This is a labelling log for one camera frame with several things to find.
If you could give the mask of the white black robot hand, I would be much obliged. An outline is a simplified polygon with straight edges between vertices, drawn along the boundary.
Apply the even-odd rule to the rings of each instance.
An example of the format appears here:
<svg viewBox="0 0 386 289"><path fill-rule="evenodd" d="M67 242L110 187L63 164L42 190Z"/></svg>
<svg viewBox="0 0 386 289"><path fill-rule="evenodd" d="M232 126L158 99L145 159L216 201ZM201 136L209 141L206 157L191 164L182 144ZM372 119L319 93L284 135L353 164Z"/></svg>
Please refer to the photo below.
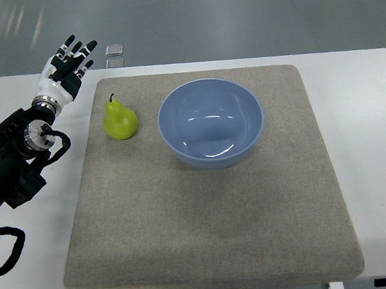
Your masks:
<svg viewBox="0 0 386 289"><path fill-rule="evenodd" d="M71 35L46 62L39 78L35 103L47 102L56 113L71 103L82 85L85 73L93 65L89 58L97 47L96 41L84 44Z"/></svg>

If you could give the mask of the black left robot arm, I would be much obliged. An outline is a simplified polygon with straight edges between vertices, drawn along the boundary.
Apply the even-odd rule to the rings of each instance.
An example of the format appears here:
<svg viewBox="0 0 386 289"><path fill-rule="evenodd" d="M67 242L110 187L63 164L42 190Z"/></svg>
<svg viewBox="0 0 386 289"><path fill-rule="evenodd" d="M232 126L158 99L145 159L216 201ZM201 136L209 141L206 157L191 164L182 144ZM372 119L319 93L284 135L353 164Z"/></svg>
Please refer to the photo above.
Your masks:
<svg viewBox="0 0 386 289"><path fill-rule="evenodd" d="M39 96L0 124L0 206L31 200L46 184L42 169L70 149L69 137L52 129L61 110L54 98Z"/></svg>

